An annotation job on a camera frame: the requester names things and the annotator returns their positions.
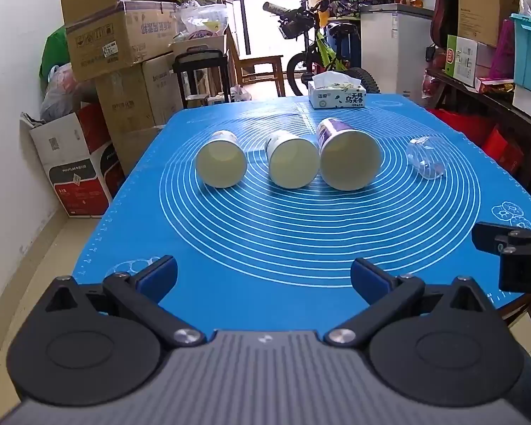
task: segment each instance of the bicycle tire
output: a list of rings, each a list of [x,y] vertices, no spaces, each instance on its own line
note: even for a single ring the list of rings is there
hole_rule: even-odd
[[[366,93],[368,94],[379,94],[380,93],[378,83],[376,83],[376,81],[374,80],[374,77],[372,77],[367,70],[364,70],[363,68],[360,68],[360,67],[352,67],[346,70],[346,72],[344,73],[348,76],[351,76],[352,78],[357,78],[358,80],[362,80],[362,86],[364,87],[364,89],[366,89]]]
[[[296,96],[302,96],[303,93],[299,89],[297,81],[295,80],[295,67],[301,62],[304,63],[305,60],[305,53],[299,52],[291,59],[289,59],[289,62],[287,62],[287,82],[289,83],[293,94],[295,94]]]

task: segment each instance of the blue mat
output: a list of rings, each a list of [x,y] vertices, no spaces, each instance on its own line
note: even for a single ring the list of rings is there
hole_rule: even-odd
[[[308,187],[273,185],[263,150],[284,129],[314,134],[337,117],[378,139],[381,172],[342,193],[317,176]],[[249,165],[244,180],[217,190],[196,177],[194,157],[215,131],[234,132]],[[438,135],[451,157],[427,181],[408,165],[411,138]],[[308,98],[222,104],[173,116],[120,189],[84,248],[79,283],[136,272],[165,254],[179,264],[161,305],[207,334],[214,329],[328,329],[365,308],[350,287],[354,258],[428,283],[471,275],[495,306],[499,259],[474,249],[476,221],[531,228],[531,197],[462,134],[396,95],[369,95],[360,110],[314,110]]]

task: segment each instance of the clear plastic container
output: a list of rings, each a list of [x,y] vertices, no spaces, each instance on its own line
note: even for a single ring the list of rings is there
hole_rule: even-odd
[[[419,137],[407,144],[407,160],[425,179],[443,176],[448,162],[448,146],[440,137]]]

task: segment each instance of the gray ridged panel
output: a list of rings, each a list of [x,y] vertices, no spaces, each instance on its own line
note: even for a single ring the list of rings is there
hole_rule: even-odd
[[[160,374],[112,403],[62,409],[26,401],[2,425],[525,425],[505,401],[472,409],[412,402],[381,384],[357,352],[309,331],[222,331],[173,352]]]

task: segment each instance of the baseboard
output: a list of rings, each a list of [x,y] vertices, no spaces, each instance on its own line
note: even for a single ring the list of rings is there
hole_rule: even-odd
[[[37,270],[37,266],[43,260],[67,219],[67,213],[63,208],[55,212],[29,247],[20,262],[20,266],[18,266],[12,279],[6,285],[4,292],[2,292],[0,296],[0,349],[8,334],[8,328],[16,314],[20,300],[24,296],[29,282]]]

